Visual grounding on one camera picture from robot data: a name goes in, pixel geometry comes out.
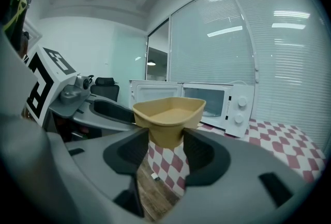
doorway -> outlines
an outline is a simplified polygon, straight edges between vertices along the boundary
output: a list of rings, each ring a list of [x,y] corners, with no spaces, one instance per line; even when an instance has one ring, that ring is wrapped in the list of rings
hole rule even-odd
[[[146,79],[167,81],[169,55],[169,21],[165,21],[148,37]]]

wooden floor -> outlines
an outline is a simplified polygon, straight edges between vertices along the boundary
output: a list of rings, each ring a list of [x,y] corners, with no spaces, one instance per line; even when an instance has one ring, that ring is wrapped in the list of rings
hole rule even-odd
[[[145,219],[151,222],[160,220],[179,201],[180,197],[167,187],[162,180],[151,177],[147,156],[138,169],[138,189],[144,207]]]

microwave knob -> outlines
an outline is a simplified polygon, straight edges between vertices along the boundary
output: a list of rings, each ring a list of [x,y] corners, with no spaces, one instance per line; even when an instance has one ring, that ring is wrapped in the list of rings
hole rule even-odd
[[[244,121],[244,117],[241,115],[241,114],[237,114],[234,118],[234,121],[237,123],[237,124],[241,124],[243,121]]]
[[[239,97],[238,105],[239,105],[240,107],[244,107],[244,106],[246,106],[246,104],[247,104],[246,97]]]

black plastic slot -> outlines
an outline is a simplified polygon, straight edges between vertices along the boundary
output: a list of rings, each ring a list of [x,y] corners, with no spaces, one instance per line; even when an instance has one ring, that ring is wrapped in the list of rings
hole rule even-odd
[[[114,202],[127,211],[144,217],[140,202],[137,170],[148,151],[148,128],[141,128],[103,151],[105,163],[118,174],[130,175],[131,183],[127,190],[121,192]]]
[[[82,148],[74,148],[73,150],[69,150],[69,154],[71,155],[71,156],[74,156],[74,155],[77,155],[77,154],[80,154],[80,153],[82,153],[82,152],[84,152],[84,150],[82,149]]]
[[[230,154],[225,147],[208,139],[198,130],[185,128],[184,153],[188,159],[190,174],[185,186],[211,185],[228,170]]]
[[[94,111],[114,120],[135,123],[133,111],[107,101],[95,100]]]
[[[293,194],[274,173],[261,174],[259,179],[278,207],[292,197]]]

table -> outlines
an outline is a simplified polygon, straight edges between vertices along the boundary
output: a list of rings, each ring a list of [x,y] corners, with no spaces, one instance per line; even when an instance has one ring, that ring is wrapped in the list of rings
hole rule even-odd
[[[223,130],[199,123],[205,130],[260,146],[288,165],[307,182],[313,182],[322,173],[326,158],[317,145],[296,126],[251,119],[243,138],[235,138]],[[175,149],[161,148],[149,142],[148,164],[164,183],[183,196],[185,177],[189,167],[183,144]]]

